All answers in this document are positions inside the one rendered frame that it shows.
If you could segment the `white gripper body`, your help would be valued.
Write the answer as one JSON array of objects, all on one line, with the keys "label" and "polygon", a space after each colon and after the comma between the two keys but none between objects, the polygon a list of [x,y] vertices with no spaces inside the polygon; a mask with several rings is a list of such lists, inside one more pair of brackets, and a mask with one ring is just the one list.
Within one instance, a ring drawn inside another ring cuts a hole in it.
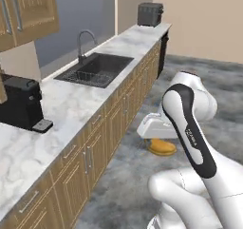
[{"label": "white gripper body", "polygon": [[145,116],[137,132],[143,139],[176,139],[178,137],[172,123],[159,115]]}]

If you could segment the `yellow hot dog bun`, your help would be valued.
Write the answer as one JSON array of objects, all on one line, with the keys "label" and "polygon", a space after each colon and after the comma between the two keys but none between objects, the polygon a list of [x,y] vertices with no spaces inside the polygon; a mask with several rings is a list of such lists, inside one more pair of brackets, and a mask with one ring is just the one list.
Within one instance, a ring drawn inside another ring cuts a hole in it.
[{"label": "yellow hot dog bun", "polygon": [[146,148],[158,156],[171,156],[177,152],[177,148],[173,143],[160,139],[145,139],[144,142]]}]

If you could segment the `wooden base cupboard run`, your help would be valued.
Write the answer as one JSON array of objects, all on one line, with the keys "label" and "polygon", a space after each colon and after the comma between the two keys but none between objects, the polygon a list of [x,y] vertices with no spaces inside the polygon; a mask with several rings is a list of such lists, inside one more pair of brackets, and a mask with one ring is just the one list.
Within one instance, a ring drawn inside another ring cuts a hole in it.
[{"label": "wooden base cupboard run", "polygon": [[141,59],[132,71],[132,83],[123,96],[123,128],[127,130],[158,76],[160,41]]}]

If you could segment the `wooden drawer front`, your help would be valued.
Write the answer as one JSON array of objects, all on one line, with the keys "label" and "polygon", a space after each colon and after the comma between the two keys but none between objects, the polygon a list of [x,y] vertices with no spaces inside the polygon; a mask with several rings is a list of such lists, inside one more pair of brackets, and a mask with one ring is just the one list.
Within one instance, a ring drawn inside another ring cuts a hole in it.
[{"label": "wooden drawer front", "polygon": [[[28,190],[25,192],[20,192],[18,195],[14,195],[12,199],[7,200],[3,205],[0,206],[0,224],[3,224],[4,221],[9,218],[13,218],[13,224],[19,224],[34,208],[34,206],[44,197],[51,186],[52,181],[50,174],[46,172]],[[36,190],[40,192],[38,197],[23,214],[20,214],[18,210],[22,203],[31,197]]]},{"label": "wooden drawer front", "polygon": [[51,175],[56,181],[61,173],[65,170],[67,165],[75,157],[79,149],[84,145],[84,134],[80,132],[77,134],[72,141],[64,148],[57,159],[51,165]]},{"label": "wooden drawer front", "polygon": [[[92,122],[97,118],[98,115],[102,115],[101,119],[99,120],[98,123],[96,123],[95,125],[92,125]],[[105,115],[104,115],[104,110],[100,109],[98,110],[87,122],[87,124],[85,125],[84,128],[84,136],[86,138],[88,138],[101,124],[101,122],[103,121]]]}]

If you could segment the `black dishwasher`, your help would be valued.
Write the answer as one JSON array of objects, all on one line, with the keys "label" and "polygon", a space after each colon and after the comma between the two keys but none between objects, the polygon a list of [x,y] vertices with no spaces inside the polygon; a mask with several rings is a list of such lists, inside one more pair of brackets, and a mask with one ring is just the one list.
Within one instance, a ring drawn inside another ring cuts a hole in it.
[{"label": "black dishwasher", "polygon": [[165,33],[165,35],[161,37],[161,40],[160,40],[158,77],[160,76],[161,72],[163,71],[164,58],[165,58],[165,54],[166,54],[166,48],[167,48],[167,42],[168,42],[168,40],[169,40],[169,36],[168,36],[168,31],[167,31]]}]

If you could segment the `black sink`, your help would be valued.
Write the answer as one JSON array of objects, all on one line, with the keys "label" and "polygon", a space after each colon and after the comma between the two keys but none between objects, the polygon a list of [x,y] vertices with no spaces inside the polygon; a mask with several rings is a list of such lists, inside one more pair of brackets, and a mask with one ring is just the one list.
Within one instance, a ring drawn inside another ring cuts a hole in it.
[{"label": "black sink", "polygon": [[55,80],[106,88],[132,61],[131,57],[94,52],[79,57],[77,64]]}]

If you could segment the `dark grey tap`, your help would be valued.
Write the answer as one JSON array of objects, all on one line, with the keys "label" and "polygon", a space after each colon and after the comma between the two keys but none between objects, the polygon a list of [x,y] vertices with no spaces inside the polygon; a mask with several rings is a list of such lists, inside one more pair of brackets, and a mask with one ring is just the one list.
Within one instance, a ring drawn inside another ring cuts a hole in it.
[{"label": "dark grey tap", "polygon": [[98,45],[98,41],[97,41],[94,33],[91,30],[89,30],[89,29],[82,29],[78,33],[78,36],[77,36],[77,47],[78,47],[78,61],[79,61],[80,65],[83,63],[84,59],[86,58],[85,55],[82,52],[81,36],[82,36],[83,33],[88,33],[91,36],[91,38],[93,39],[93,42],[94,42],[95,46]]}]

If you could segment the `dark grey toaster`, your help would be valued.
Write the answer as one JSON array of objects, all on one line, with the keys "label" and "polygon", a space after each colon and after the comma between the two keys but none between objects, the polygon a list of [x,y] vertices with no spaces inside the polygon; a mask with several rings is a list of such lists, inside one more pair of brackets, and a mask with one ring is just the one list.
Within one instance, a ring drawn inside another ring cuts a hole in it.
[{"label": "dark grey toaster", "polygon": [[156,27],[161,22],[163,5],[161,3],[145,2],[138,5],[139,26]]}]

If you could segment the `black coffee machine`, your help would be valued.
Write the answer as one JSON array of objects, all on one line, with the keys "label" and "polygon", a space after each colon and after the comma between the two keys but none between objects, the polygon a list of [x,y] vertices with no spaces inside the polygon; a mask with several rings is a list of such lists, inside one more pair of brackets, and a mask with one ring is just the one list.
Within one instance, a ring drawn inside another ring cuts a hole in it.
[{"label": "black coffee machine", "polygon": [[8,99],[0,104],[0,123],[38,133],[53,127],[53,121],[44,118],[37,81],[9,74],[3,74],[2,80]]}]

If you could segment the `wooden wall cupboard door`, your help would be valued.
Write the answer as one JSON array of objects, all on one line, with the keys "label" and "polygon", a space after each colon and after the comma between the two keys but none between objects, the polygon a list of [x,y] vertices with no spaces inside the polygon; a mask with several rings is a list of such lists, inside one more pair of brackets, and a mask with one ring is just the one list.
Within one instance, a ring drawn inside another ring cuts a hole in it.
[{"label": "wooden wall cupboard door", "polygon": [[15,45],[20,46],[55,33],[59,30],[56,0],[18,0],[23,31],[17,29],[12,0],[11,22]]},{"label": "wooden wall cupboard door", "polygon": [[[12,3],[9,0],[9,13],[10,13],[10,22],[11,22],[11,14],[12,14]],[[8,49],[15,47],[15,40],[14,40],[14,29],[12,26],[12,35],[6,33],[6,24],[3,17],[2,6],[0,3],[0,52],[6,51]]]}]

